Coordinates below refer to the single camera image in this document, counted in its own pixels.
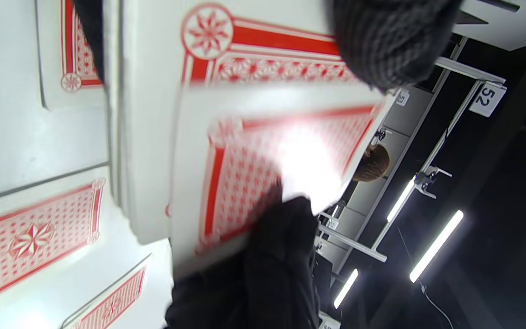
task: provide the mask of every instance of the playing card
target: playing card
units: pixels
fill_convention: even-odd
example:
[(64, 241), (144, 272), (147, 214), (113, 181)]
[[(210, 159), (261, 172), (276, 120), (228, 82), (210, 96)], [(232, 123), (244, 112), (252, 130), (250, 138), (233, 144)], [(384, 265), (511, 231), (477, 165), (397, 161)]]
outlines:
[[(115, 199), (142, 243), (171, 235), (175, 140), (177, 129), (186, 129), (178, 115), (196, 89), (229, 91), (232, 99), (260, 85), (366, 87), (338, 55), (323, 0), (123, 5), (127, 83), (115, 91), (122, 107), (111, 109), (111, 158), (119, 184)], [(167, 19), (158, 15), (164, 12)]]
[(0, 198), (0, 293), (99, 239), (107, 177), (105, 167)]
[(98, 294), (64, 321), (61, 329), (105, 329), (115, 322), (142, 294), (148, 255), (131, 271)]
[(36, 4), (44, 107), (101, 106), (102, 82), (72, 0)]
[(174, 156), (176, 275), (236, 252), (273, 203), (338, 200), (394, 100), (363, 84), (193, 88)]
[[(315, 172), (306, 172), (313, 168), (311, 163), (323, 161), (317, 159), (317, 150), (325, 150), (323, 156), (330, 159), (319, 172), (342, 181), (378, 115), (380, 107), (373, 112), (374, 108), (215, 122), (208, 136), (207, 198), (200, 214), (198, 250), (207, 251), (248, 230), (264, 210), (281, 201), (283, 179), (299, 186), (319, 180)], [(315, 196), (313, 189), (302, 192)]]
[(183, 84), (359, 83), (333, 37), (232, 16), (221, 4), (192, 9), (181, 34)]

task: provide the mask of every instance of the fluorescent light tube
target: fluorescent light tube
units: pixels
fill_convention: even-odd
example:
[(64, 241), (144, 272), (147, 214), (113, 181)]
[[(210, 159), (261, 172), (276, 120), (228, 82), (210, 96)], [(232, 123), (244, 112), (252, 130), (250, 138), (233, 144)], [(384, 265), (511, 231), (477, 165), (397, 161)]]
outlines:
[(340, 290), (340, 293), (338, 294), (338, 297), (336, 297), (336, 300), (334, 300), (334, 308), (338, 308), (340, 306), (340, 303), (344, 300), (344, 296), (348, 293), (348, 290), (350, 290), (350, 287), (352, 287), (352, 284), (357, 279), (358, 271), (357, 269), (354, 269), (352, 273), (350, 273), (350, 276), (348, 277), (348, 280), (344, 284), (344, 287), (342, 287), (342, 290)]
[(456, 214), (446, 224), (446, 227), (444, 227), (442, 233), (438, 235), (437, 239), (431, 244), (426, 254), (423, 255), (413, 271), (411, 271), (411, 274), (409, 274), (409, 279), (411, 279), (411, 282), (415, 283), (415, 281), (417, 281), (419, 275), (421, 275), (423, 270), (426, 269), (427, 265), (430, 264), (430, 261), (434, 258), (434, 256), (436, 256), (438, 250), (440, 250), (441, 246), (444, 245), (444, 242), (447, 240), (456, 226), (458, 226), (462, 218), (464, 218), (464, 213), (460, 210), (456, 211)]
[(405, 189), (403, 190), (403, 193), (401, 193), (401, 195), (397, 199), (397, 202), (395, 202), (395, 205), (393, 206), (393, 209), (391, 209), (391, 211), (389, 212), (389, 215), (387, 216), (387, 221), (388, 222), (392, 221), (395, 218), (395, 216), (401, 210), (401, 207), (403, 206), (403, 204), (405, 204), (405, 200), (407, 200), (407, 196), (409, 196), (409, 193), (411, 193), (411, 191), (413, 191), (413, 185), (414, 185), (413, 181), (414, 180), (415, 180), (415, 177), (413, 177), (411, 179), (411, 181), (409, 181), (409, 183), (407, 183), (407, 186), (405, 186)]

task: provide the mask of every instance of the number sign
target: number sign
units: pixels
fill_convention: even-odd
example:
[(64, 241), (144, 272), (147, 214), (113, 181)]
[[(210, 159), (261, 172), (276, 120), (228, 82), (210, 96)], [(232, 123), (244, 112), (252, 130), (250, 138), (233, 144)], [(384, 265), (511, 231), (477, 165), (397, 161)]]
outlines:
[(395, 100), (395, 102), (399, 106), (405, 106), (405, 104), (407, 104), (407, 100), (409, 100), (409, 90), (401, 89), (401, 92), (399, 92), (399, 96), (397, 96), (397, 100)]
[(496, 83), (486, 82), (474, 98), (470, 111), (490, 117), (500, 100), (507, 92), (507, 87)]

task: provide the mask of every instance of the brown hair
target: brown hair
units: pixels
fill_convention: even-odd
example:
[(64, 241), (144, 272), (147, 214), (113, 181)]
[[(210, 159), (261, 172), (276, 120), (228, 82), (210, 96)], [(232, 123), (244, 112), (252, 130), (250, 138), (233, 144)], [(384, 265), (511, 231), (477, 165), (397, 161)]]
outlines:
[(369, 146), (357, 170), (354, 172), (352, 180), (373, 181), (383, 177), (389, 168), (389, 163), (389, 153), (386, 148), (380, 144), (374, 147)]

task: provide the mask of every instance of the red card pattern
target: red card pattern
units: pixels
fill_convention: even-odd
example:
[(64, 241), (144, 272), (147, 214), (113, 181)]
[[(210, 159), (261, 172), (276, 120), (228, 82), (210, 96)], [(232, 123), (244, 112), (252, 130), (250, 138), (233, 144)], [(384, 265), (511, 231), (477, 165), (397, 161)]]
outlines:
[(74, 326), (78, 329), (108, 328), (123, 314), (142, 294), (143, 279), (146, 267), (137, 271), (123, 285), (119, 286), (109, 297), (82, 317)]
[(182, 84), (330, 81), (359, 83), (328, 35), (233, 17), (203, 4), (182, 23)]
[(81, 88), (101, 87), (96, 75), (93, 54), (86, 42), (82, 23), (74, 10), (72, 0), (61, 1), (62, 19), (62, 65), (60, 80), (66, 92), (77, 92)]
[[(381, 106), (299, 117), (221, 120), (209, 132), (210, 156), (198, 254), (248, 230), (281, 199), (282, 166), (303, 149), (325, 150), (342, 177)], [(300, 154), (313, 157), (314, 152)]]
[(98, 239), (104, 183), (0, 216), (0, 292)]

